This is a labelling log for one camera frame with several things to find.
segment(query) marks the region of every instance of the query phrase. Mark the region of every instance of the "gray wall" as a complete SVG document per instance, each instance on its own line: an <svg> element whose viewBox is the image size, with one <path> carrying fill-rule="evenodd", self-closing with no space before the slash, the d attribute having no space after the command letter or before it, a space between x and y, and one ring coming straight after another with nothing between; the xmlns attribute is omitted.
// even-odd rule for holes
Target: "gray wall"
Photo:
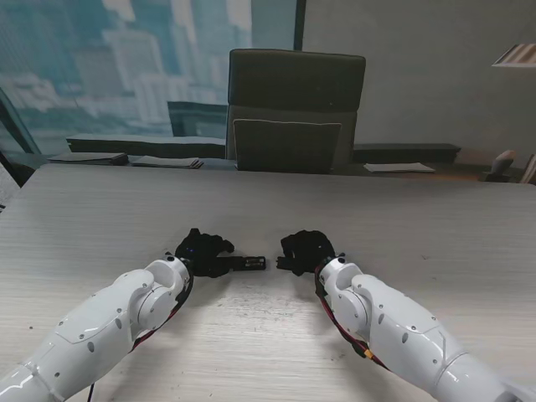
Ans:
<svg viewBox="0 0 536 402"><path fill-rule="evenodd" d="M491 64L536 42L533 0L309 0L304 50L368 66L356 142L449 142L458 162L536 153L536 70Z"/></svg>

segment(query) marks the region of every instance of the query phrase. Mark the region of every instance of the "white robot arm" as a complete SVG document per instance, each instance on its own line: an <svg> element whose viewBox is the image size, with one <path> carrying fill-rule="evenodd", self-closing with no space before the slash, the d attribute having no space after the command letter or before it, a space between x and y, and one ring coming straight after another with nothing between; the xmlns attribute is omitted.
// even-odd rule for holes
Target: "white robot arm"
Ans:
<svg viewBox="0 0 536 402"><path fill-rule="evenodd" d="M327 314L356 351L438 401L536 401L536 392L499 378L432 313L357 265L335 258L315 275Z"/></svg>
<svg viewBox="0 0 536 402"><path fill-rule="evenodd" d="M63 402L78 394L171 318L192 284L172 255L121 275L63 317L0 381L0 402Z"/></svg>

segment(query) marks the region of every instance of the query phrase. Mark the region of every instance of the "white paper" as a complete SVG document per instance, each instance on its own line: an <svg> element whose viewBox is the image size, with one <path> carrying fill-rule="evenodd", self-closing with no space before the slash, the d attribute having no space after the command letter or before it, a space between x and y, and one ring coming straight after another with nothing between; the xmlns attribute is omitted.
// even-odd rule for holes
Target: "white paper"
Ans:
<svg viewBox="0 0 536 402"><path fill-rule="evenodd" d="M385 163L372 164L365 163L364 168L371 173L387 173L387 172L422 172L433 173L434 169L427 167L422 163Z"/></svg>

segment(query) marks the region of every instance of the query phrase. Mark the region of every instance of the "light wood table surface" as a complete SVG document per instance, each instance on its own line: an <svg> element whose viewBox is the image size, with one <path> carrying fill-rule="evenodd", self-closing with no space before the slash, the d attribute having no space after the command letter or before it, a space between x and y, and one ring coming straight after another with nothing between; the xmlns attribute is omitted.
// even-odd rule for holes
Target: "light wood table surface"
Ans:
<svg viewBox="0 0 536 402"><path fill-rule="evenodd" d="M268 270L196 279L95 402L431 401L343 341L311 276L275 268L282 237L319 229L500 374L536 384L535 212L536 188L519 184L48 165L0 215L0 375L198 227Z"/></svg>

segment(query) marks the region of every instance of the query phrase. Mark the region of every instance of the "glass window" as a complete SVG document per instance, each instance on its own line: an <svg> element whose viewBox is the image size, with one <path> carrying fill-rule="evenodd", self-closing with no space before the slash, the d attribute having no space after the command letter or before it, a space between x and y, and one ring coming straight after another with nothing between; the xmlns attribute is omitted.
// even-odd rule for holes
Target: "glass window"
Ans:
<svg viewBox="0 0 536 402"><path fill-rule="evenodd" d="M270 25L268 9L291 26ZM68 152L74 136L223 142L229 51L254 42L291 49L295 9L266 0L0 0L0 88L39 163ZM19 143L0 136L11 157L28 152Z"/></svg>

